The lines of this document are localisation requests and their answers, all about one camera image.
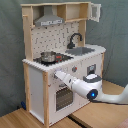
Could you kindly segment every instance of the knob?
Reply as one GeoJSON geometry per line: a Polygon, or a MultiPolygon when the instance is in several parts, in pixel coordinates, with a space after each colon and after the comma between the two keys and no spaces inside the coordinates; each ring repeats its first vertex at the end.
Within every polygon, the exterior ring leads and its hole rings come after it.
{"type": "Polygon", "coordinates": [[[73,71],[73,72],[76,72],[76,71],[77,71],[77,67],[73,67],[73,68],[72,68],[72,71],[73,71]]]}

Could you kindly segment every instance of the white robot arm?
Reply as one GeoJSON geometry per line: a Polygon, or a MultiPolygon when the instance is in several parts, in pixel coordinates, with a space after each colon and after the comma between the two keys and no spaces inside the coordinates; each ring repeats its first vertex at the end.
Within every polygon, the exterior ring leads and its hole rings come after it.
{"type": "Polygon", "coordinates": [[[102,92],[102,79],[98,75],[90,74],[80,80],[70,74],[56,71],[55,76],[61,79],[70,90],[91,102],[128,105],[128,85],[120,95],[107,95],[102,92]]]}

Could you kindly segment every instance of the table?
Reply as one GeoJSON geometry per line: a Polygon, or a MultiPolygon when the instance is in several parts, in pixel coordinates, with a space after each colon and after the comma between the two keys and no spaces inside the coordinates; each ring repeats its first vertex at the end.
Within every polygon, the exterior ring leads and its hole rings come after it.
{"type": "MultiPolygon", "coordinates": [[[[44,125],[23,109],[16,110],[0,118],[0,128],[44,128],[44,125]]],[[[50,128],[81,128],[68,117],[50,128]]]]}
{"type": "MultiPolygon", "coordinates": [[[[103,81],[103,92],[120,94],[123,87],[103,81]]],[[[128,105],[89,103],[70,115],[88,128],[115,128],[128,118],[128,105]]]]}

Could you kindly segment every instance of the wooden play kitchen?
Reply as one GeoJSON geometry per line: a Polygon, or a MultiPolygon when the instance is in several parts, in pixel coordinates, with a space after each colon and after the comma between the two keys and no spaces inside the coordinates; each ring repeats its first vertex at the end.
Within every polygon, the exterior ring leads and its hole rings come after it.
{"type": "Polygon", "coordinates": [[[99,22],[101,5],[69,2],[21,6],[27,111],[48,128],[89,103],[56,79],[56,70],[81,80],[92,73],[102,76],[105,49],[85,45],[86,20],[99,22]]]}

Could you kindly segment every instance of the stovetop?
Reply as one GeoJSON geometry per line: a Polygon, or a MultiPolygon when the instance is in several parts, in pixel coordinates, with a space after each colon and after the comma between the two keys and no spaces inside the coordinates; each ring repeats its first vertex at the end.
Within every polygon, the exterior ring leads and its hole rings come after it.
{"type": "Polygon", "coordinates": [[[42,65],[45,65],[48,67],[48,66],[52,66],[54,64],[62,63],[64,61],[73,59],[73,57],[70,57],[70,56],[67,56],[64,54],[60,54],[60,53],[56,53],[56,56],[62,56],[62,58],[61,59],[56,58],[56,61],[54,61],[54,62],[44,62],[41,60],[41,57],[39,57],[39,58],[34,59],[34,62],[37,62],[39,64],[42,64],[42,65]]]}

